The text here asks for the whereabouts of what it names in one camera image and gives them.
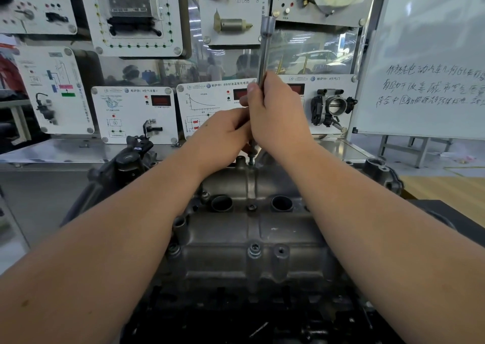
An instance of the person's left hand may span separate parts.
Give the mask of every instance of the person's left hand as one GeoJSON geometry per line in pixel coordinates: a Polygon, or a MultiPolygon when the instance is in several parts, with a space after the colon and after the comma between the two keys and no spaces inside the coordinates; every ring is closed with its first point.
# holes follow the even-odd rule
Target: person's left hand
{"type": "Polygon", "coordinates": [[[216,112],[182,146],[204,179],[232,163],[252,139],[248,108],[216,112]]]}

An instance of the person's right hand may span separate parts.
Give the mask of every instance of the person's right hand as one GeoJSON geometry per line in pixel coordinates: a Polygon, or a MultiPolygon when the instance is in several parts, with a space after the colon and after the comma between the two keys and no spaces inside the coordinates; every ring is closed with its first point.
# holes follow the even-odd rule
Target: person's right hand
{"type": "Polygon", "coordinates": [[[247,99],[242,98],[240,103],[249,106],[254,139],[278,162],[288,152],[315,144],[300,95],[283,83],[275,73],[267,72],[264,95],[258,84],[250,83],[247,86],[247,99]]]}

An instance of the metal tube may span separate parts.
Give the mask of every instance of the metal tube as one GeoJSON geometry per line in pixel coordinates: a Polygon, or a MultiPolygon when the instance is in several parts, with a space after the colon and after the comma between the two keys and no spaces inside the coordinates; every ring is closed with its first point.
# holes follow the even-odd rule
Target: metal tube
{"type": "MultiPolygon", "coordinates": [[[[276,18],[263,16],[261,19],[261,46],[259,48],[259,70],[257,83],[261,89],[264,84],[264,77],[266,75],[266,68],[268,67],[268,59],[270,55],[271,37],[275,33],[276,18]]],[[[249,165],[254,165],[254,157],[257,154],[255,149],[256,141],[250,142],[251,151],[249,153],[249,165]]]]}

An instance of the white car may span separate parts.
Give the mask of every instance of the white car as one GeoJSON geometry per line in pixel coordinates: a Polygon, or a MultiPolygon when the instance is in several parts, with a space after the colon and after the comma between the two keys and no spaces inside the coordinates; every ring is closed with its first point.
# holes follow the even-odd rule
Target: white car
{"type": "Polygon", "coordinates": [[[315,66],[325,66],[337,58],[336,54],[331,50],[315,50],[308,53],[301,53],[297,56],[298,58],[289,64],[285,74],[309,75],[313,72],[315,66]],[[308,60],[306,61],[305,71],[303,71],[306,58],[308,60]]]}

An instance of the whiteboard frame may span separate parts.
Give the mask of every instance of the whiteboard frame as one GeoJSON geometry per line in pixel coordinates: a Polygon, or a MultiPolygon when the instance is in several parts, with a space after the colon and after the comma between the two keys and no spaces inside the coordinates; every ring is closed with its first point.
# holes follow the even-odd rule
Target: whiteboard frame
{"type": "MultiPolygon", "coordinates": [[[[389,4],[389,0],[384,0],[382,4],[382,10],[386,11],[387,6],[389,4]]],[[[361,69],[361,74],[359,77],[359,85],[357,87],[357,93],[355,95],[356,99],[358,100],[358,104],[355,106],[350,125],[349,125],[349,131],[347,133],[346,139],[350,140],[352,134],[377,134],[377,135],[390,135],[390,136],[410,136],[410,137],[430,137],[430,138],[453,138],[453,139],[466,139],[466,140],[485,140],[485,130],[483,133],[477,132],[477,136],[462,136],[462,135],[452,135],[450,136],[449,133],[443,135],[443,136],[437,136],[435,133],[433,134],[428,134],[428,133],[423,133],[423,132],[415,132],[413,131],[412,124],[406,130],[403,131],[394,131],[394,132],[379,132],[379,131],[372,131],[372,130],[365,130],[366,124],[367,123],[359,123],[359,116],[362,112],[362,101],[369,100],[368,98],[362,98],[362,91],[364,89],[364,82],[367,80],[369,71],[371,70],[371,62],[373,61],[374,55],[379,49],[378,42],[379,42],[379,34],[382,31],[382,26],[383,22],[385,19],[385,13],[381,13],[379,16],[379,21],[378,21],[378,28],[371,33],[371,38],[370,38],[370,44],[369,48],[365,57],[364,64],[362,65],[361,69]]]]}

